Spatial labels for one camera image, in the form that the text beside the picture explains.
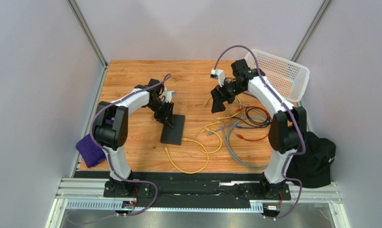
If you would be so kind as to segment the black network switch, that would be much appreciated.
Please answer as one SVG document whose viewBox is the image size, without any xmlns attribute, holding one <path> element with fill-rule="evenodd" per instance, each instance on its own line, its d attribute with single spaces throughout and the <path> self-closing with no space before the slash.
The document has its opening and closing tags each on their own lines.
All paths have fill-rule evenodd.
<svg viewBox="0 0 382 228">
<path fill-rule="evenodd" d="M 163 125 L 160 143 L 181 145 L 185 124 L 185 115 L 174 114 L 172 116 L 173 126 L 168 123 Z"/>
</svg>

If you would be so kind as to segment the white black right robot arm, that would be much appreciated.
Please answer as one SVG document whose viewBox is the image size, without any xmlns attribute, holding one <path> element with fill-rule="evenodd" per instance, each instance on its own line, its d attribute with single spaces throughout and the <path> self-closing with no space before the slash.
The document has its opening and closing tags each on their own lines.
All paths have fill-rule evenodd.
<svg viewBox="0 0 382 228">
<path fill-rule="evenodd" d="M 303 154 L 306 146 L 303 139 L 303 130 L 300 116 L 306 112 L 296 108 L 284 99 L 271 85 L 264 72 L 259 68 L 249 68 L 246 60 L 237 60 L 231 64 L 234 79 L 227 81 L 223 70 L 214 67 L 210 77 L 218 81 L 218 85 L 211 90 L 213 99 L 212 113 L 225 111 L 224 102 L 231 104 L 235 96 L 249 91 L 265 107 L 272 116 L 268 140 L 273 149 L 270 162 L 264 171 L 264 184 L 266 187 L 275 187 L 287 180 L 286 170 L 290 158 Z"/>
</svg>

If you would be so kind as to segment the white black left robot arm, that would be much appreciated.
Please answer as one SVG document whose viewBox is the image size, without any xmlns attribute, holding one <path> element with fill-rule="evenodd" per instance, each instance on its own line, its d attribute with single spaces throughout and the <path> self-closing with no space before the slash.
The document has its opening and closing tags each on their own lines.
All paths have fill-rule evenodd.
<svg viewBox="0 0 382 228">
<path fill-rule="evenodd" d="M 148 85 L 138 85 L 129 94 L 113 102 L 100 102 L 91 123 L 91 140 L 106 155 L 110 177 L 116 181 L 131 182 L 124 144 L 128 137 L 128 119 L 136 110 L 148 107 L 155 120 L 169 128 L 173 119 L 175 91 L 164 86 L 163 81 L 151 79 Z"/>
</svg>

